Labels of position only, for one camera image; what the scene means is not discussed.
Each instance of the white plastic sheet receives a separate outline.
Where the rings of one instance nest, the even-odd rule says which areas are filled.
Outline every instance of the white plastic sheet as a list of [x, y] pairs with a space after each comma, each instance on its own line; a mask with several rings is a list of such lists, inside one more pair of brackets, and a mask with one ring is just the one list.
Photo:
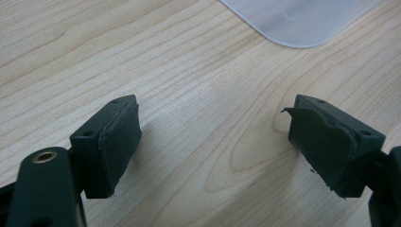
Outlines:
[[291, 47], [327, 42], [383, 0], [221, 0], [266, 38]]

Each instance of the mounting hole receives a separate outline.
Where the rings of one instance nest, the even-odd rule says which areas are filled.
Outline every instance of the mounting hole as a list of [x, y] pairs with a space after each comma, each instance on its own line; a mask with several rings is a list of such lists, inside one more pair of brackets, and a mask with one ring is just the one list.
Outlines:
[[45, 151], [33, 157], [32, 162], [36, 164], [47, 163], [56, 158], [56, 156], [57, 152], [55, 151]]
[[53, 222], [52, 218], [39, 218], [33, 221], [30, 227], [48, 227], [51, 226]]
[[361, 131], [360, 133], [362, 133], [364, 135], [372, 135], [369, 131]]
[[93, 134], [94, 134], [93, 131], [86, 131], [86, 132], [83, 133], [83, 136], [91, 136]]

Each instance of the dark green plastic part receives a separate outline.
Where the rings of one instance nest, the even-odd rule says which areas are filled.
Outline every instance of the dark green plastic part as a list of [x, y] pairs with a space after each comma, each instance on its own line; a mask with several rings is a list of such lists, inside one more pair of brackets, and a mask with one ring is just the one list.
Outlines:
[[297, 146], [324, 182], [340, 197], [363, 192], [365, 166], [381, 152], [385, 136], [335, 106], [298, 95], [288, 139]]

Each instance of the wooden table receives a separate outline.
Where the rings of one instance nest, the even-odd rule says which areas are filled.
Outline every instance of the wooden table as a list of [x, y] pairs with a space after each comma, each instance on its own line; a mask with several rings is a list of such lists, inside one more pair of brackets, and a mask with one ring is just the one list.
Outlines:
[[263, 38], [218, 0], [0, 2], [0, 186], [111, 99], [137, 95], [143, 137], [89, 226], [369, 226], [287, 140], [297, 94], [401, 141], [401, 2], [315, 48]]

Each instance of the wood grain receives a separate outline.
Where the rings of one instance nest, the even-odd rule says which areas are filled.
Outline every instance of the wood grain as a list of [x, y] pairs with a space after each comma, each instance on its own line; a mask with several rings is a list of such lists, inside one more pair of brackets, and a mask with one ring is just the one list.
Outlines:
[[274, 44], [217, 0], [0, 1], [0, 186], [29, 153], [137, 95], [143, 139], [89, 226], [369, 226], [287, 140], [297, 94], [401, 141], [401, 2], [315, 48]]

